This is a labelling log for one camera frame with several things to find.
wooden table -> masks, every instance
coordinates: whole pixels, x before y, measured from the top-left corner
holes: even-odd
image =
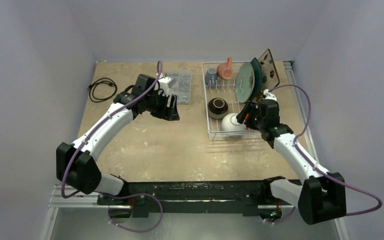
[[[138,116],[102,152],[97,162],[99,169],[130,182],[262,180],[275,176],[297,179],[282,156],[259,137],[209,138],[202,64],[164,62],[164,73],[174,69],[193,72],[190,102],[177,105],[180,121],[157,119],[149,112]],[[281,84],[287,84],[283,62],[275,64]],[[156,62],[99,62],[93,82],[102,77],[110,78],[120,92],[135,84],[139,74],[155,76],[156,66]],[[96,88],[95,95],[104,97],[112,91],[102,85]],[[275,94],[280,105],[281,123],[299,133],[303,124],[291,89],[284,87]],[[79,136],[107,111],[111,103],[111,100],[101,103],[87,100]],[[307,148],[304,138],[300,143]]]

light green plate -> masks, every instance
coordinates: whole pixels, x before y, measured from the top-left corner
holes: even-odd
[[[236,77],[236,98],[240,103],[245,103],[254,89],[254,69],[250,62],[245,62],[239,69]]]

dish rack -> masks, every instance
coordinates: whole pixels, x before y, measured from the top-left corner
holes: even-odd
[[[205,83],[205,75],[209,68],[217,68],[218,65],[223,62],[204,62],[202,64],[202,82],[204,84],[204,93],[205,93],[205,108],[206,108],[206,121],[208,127],[208,134],[210,138],[223,138],[223,137],[238,137],[238,136],[259,136],[261,133],[257,130],[246,128],[244,131],[222,131],[222,120],[221,119],[212,119],[208,115],[208,102],[213,98],[221,98],[226,100],[229,109],[228,113],[240,113],[244,108],[244,103],[239,103],[236,98],[236,77],[244,61],[233,62],[232,71],[233,76],[229,80],[217,79],[215,86],[210,86]]]

green plate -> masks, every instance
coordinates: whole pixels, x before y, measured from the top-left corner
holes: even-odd
[[[249,96],[249,100],[252,100],[257,96],[263,85],[263,73],[261,72],[261,66],[258,62],[258,59],[254,57],[254,59],[251,61],[251,65],[252,69],[254,70],[255,83],[251,96]]]
[[[254,89],[254,69],[250,62],[245,62],[239,69],[236,77],[236,98],[240,103],[245,103]]]

mug handle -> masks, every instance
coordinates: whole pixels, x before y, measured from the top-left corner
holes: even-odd
[[[232,58],[231,58],[231,57],[229,57],[229,58],[227,59],[227,68],[228,68],[228,69],[231,69],[231,68],[232,68]]]

